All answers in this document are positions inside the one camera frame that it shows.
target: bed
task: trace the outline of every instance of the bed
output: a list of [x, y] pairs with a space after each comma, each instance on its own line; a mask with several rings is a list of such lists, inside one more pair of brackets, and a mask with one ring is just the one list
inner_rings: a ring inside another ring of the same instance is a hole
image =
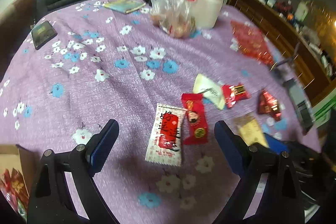
[[[226, 204], [239, 177], [214, 138], [219, 120], [235, 131], [232, 119], [253, 111], [264, 132], [320, 152], [316, 128], [303, 136], [285, 89], [268, 68], [230, 49], [230, 21], [249, 21], [236, 8], [223, 6], [213, 29], [181, 40], [152, 25], [148, 6], [124, 15], [102, 7], [104, 1], [111, 0], [79, 2], [41, 18], [37, 24], [48, 20], [58, 35], [38, 51], [31, 34], [24, 40], [0, 83], [1, 143], [39, 156], [47, 149], [71, 151], [117, 120], [119, 137], [95, 183], [120, 223], [153, 224], [211, 223]], [[157, 103], [181, 107], [181, 94], [192, 92], [198, 73], [214, 82], [242, 82], [252, 97], [221, 111], [205, 100], [209, 142], [184, 145], [181, 167], [146, 162]], [[256, 113], [262, 88], [281, 101], [282, 122], [270, 125], [268, 115]], [[70, 174], [67, 181], [78, 214], [86, 216]], [[256, 210], [258, 192], [247, 215]]]

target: red decoration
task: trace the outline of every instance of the red decoration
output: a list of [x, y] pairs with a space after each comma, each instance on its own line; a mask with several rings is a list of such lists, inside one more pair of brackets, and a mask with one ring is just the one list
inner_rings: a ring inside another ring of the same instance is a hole
[[258, 112], [259, 114], [270, 114], [277, 122], [281, 120], [281, 111], [278, 100], [265, 89], [261, 91], [259, 96]]
[[231, 21], [231, 26], [233, 36], [238, 41], [239, 50], [242, 54], [260, 60], [266, 65], [274, 63], [264, 36], [259, 29], [234, 20]]
[[205, 119], [203, 94], [201, 93], [183, 93], [182, 104], [188, 109], [187, 119], [189, 123], [189, 137], [184, 144], [202, 144], [208, 142], [208, 124]]
[[245, 87], [241, 83], [239, 83], [237, 86], [222, 85], [221, 88], [227, 107], [233, 107], [236, 101], [251, 98], [251, 95], [245, 90]]

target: blue flower print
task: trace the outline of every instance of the blue flower print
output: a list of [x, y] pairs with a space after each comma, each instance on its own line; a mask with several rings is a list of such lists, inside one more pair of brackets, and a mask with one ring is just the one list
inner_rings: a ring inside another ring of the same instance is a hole
[[160, 67], [160, 62], [156, 60], [147, 61], [146, 65], [151, 69], [157, 69]]
[[79, 59], [79, 53], [75, 53], [71, 56], [72, 62], [77, 62], [78, 59]]
[[98, 32], [92, 32], [90, 34], [91, 38], [97, 38], [99, 36], [99, 33]]
[[154, 193], [143, 193], [138, 196], [140, 205], [154, 208], [161, 204], [161, 198]]
[[287, 121], [286, 119], [282, 118], [279, 122], [274, 124], [275, 130], [285, 130], [287, 128]]
[[166, 73], [175, 73], [179, 69], [179, 66], [173, 61], [168, 60], [163, 63], [163, 71]]
[[64, 54], [63, 55], [64, 56], [64, 59], [69, 59], [69, 58], [71, 58], [71, 53], [66, 53], [66, 54]]
[[129, 65], [129, 62], [125, 59], [119, 59], [117, 61], [114, 61], [114, 66], [120, 69], [127, 68]]
[[53, 97], [60, 98], [61, 95], [63, 94], [63, 85], [60, 83], [56, 83], [55, 85], [52, 86], [51, 92]]
[[25, 108], [24, 112], [23, 112], [23, 116], [24, 116], [25, 118], [29, 118], [30, 115], [32, 114], [32, 112], [33, 112], [33, 110], [32, 110], [32, 108], [31, 108], [31, 106], [27, 106], [27, 107]]
[[190, 38], [195, 38], [197, 36], [199, 36], [200, 34], [202, 34], [202, 32], [200, 30], [195, 30], [193, 33], [191, 33], [189, 35]]

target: candy wrapper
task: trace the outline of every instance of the candy wrapper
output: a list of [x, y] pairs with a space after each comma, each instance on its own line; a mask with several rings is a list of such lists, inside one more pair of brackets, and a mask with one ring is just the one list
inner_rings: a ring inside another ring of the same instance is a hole
[[201, 93], [183, 93], [182, 104], [188, 110], [189, 137], [183, 144], [203, 144], [208, 142], [208, 124], [205, 119], [203, 95]]
[[281, 120], [281, 110], [278, 100], [269, 94], [265, 89], [262, 89], [259, 95], [259, 114], [269, 114], [277, 122]]
[[245, 87], [241, 83], [236, 86], [222, 85], [221, 88], [227, 107], [233, 107], [236, 101], [251, 98], [251, 95], [245, 90]]
[[157, 104], [145, 160], [181, 166], [181, 125], [186, 109]]
[[273, 57], [259, 29], [234, 20], [231, 21], [231, 26], [242, 54], [260, 60], [266, 65], [273, 65]]
[[268, 148], [268, 143], [265, 139], [263, 131], [252, 112], [249, 112], [244, 116], [234, 118], [233, 121], [238, 129], [239, 136], [241, 136], [246, 145], [250, 146], [254, 143], [260, 143]]

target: snack packet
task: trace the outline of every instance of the snack packet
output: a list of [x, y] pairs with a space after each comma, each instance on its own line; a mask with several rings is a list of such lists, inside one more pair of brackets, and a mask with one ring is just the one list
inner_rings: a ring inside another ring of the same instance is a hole
[[157, 104], [145, 161], [181, 166], [181, 125], [186, 109]]

